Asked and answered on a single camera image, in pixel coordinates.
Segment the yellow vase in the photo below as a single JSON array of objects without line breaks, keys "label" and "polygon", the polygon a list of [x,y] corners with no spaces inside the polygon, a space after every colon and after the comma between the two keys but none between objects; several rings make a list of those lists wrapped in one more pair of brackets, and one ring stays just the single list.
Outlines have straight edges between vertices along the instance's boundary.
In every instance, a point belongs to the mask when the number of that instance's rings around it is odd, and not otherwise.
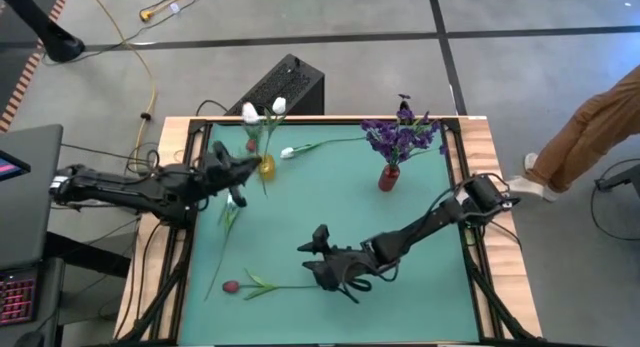
[{"label": "yellow vase", "polygon": [[276,177],[276,162],[272,155],[267,154],[262,157],[258,172],[265,181],[271,181]]}]

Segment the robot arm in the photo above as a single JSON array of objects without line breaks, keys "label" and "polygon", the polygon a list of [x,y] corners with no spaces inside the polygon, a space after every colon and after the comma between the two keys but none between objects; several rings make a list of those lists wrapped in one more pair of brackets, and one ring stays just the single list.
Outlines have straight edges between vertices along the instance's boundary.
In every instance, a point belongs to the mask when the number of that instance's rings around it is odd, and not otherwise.
[{"label": "robot arm", "polygon": [[321,225],[314,232],[313,240],[298,247],[298,251],[322,253],[323,260],[308,261],[302,265],[313,272],[316,283],[323,289],[341,291],[357,303],[346,285],[364,292],[371,290],[371,283],[359,279],[359,276],[369,274],[389,281],[382,274],[397,268],[400,258],[409,253],[415,243],[451,223],[486,224],[498,213],[510,210],[519,199],[500,193],[489,175],[483,174],[460,184],[453,196],[433,208],[436,202],[424,216],[408,226],[361,242],[359,250],[330,247],[327,226]]},{"label": "robot arm", "polygon": [[246,182],[260,164],[258,156],[236,159],[221,142],[214,142],[197,168],[182,163],[158,167],[141,178],[102,173],[83,165],[71,165],[57,172],[49,188],[59,205],[99,200],[117,206],[153,213],[160,221],[186,227],[189,210],[209,196],[229,189],[234,202],[244,207],[246,200],[238,185]]}]

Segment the white sneaker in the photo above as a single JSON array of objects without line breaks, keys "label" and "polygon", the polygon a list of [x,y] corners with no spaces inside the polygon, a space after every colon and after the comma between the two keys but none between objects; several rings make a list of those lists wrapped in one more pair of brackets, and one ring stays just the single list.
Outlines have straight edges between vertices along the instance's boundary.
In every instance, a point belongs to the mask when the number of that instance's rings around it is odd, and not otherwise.
[{"label": "white sneaker", "polygon": [[538,159],[538,154],[537,153],[527,153],[526,156],[524,156],[524,169],[526,170],[530,170],[533,168],[533,165],[536,164],[536,160]]},{"label": "white sneaker", "polygon": [[549,187],[544,188],[542,198],[544,198],[545,201],[553,203],[558,200],[558,197],[560,197],[560,193],[553,192]]},{"label": "white sneaker", "polygon": [[[524,156],[524,169],[525,170],[532,169],[533,166],[536,164],[537,159],[538,159],[537,153],[527,153],[527,155]],[[542,198],[544,198],[545,201],[553,203],[558,200],[558,197],[560,197],[560,193],[553,192],[552,190],[549,189],[549,187],[546,187],[546,186],[544,187]]]},{"label": "white sneaker", "polygon": [[509,189],[513,193],[533,194],[539,197],[544,196],[543,185],[539,183],[531,182],[522,176],[517,176],[508,180],[507,184],[509,185]]}]

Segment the laptop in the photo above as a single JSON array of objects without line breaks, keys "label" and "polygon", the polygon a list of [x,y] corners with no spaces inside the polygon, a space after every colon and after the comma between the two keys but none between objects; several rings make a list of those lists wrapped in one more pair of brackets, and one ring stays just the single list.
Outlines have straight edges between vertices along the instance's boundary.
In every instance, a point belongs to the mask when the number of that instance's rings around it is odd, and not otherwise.
[{"label": "laptop", "polygon": [[62,126],[0,134],[0,271],[42,258]]}]

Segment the monitor screen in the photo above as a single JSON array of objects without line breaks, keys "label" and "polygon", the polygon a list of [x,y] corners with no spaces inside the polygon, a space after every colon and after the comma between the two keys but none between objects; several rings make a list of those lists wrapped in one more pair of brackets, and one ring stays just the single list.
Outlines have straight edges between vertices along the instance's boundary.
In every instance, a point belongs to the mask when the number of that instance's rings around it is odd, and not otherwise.
[{"label": "monitor screen", "polygon": [[28,164],[0,151],[0,181],[25,174],[30,170]]}]

